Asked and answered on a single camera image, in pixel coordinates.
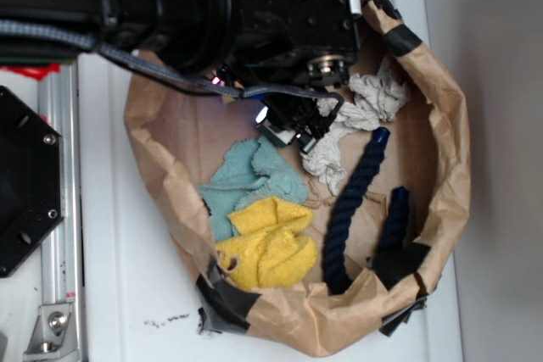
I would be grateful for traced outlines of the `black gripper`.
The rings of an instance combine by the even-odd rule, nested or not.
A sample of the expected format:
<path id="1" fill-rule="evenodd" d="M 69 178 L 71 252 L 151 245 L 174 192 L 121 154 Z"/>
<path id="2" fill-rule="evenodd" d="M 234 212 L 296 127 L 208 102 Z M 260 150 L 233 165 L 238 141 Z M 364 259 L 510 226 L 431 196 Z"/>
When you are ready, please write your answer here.
<path id="1" fill-rule="evenodd" d="M 240 31 L 228 57 L 228 82 L 297 86 L 298 97 L 270 92 L 261 100 L 266 116 L 259 130 L 279 147 L 298 142 L 310 152 L 330 130 L 344 100 L 323 114 L 317 94 L 340 87 L 360 51 L 350 0 L 238 0 Z"/>

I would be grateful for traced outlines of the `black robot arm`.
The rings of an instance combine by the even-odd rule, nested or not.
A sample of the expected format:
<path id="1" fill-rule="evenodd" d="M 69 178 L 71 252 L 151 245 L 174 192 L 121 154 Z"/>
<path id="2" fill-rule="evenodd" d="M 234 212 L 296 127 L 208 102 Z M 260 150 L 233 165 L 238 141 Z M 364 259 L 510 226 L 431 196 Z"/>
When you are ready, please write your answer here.
<path id="1" fill-rule="evenodd" d="M 1 0 L 1 63 L 96 53 L 180 93 L 259 98 L 261 130 L 309 152 L 360 50 L 350 0 Z"/>

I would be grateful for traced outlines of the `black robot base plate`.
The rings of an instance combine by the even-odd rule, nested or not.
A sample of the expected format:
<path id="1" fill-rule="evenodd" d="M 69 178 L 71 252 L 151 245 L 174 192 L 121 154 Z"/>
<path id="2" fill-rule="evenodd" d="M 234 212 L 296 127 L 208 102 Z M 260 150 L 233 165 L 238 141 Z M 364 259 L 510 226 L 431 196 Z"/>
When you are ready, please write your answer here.
<path id="1" fill-rule="evenodd" d="M 1 277 L 10 277 L 64 218 L 62 136 L 1 87 Z"/>

